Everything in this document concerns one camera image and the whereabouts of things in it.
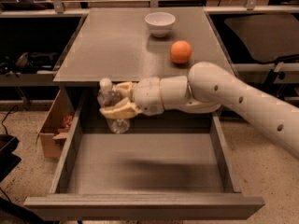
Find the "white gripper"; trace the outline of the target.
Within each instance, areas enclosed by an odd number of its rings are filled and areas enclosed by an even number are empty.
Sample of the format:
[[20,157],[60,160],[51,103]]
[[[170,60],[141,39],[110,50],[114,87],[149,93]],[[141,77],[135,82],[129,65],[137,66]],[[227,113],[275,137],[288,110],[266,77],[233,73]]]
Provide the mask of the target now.
[[139,113],[154,116],[164,112],[158,77],[145,78],[137,83],[132,81],[117,83],[113,90],[128,98],[123,98],[113,106],[100,108],[100,113],[106,119],[131,119]]

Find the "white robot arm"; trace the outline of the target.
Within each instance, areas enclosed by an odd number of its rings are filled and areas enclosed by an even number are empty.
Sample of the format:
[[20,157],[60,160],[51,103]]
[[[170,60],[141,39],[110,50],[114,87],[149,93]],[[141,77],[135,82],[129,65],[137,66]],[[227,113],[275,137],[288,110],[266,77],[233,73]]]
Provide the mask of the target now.
[[106,119],[155,116],[166,110],[202,114],[223,105],[299,156],[299,108],[251,87],[214,63],[196,63],[184,76],[118,84],[105,77],[99,85],[97,101]]

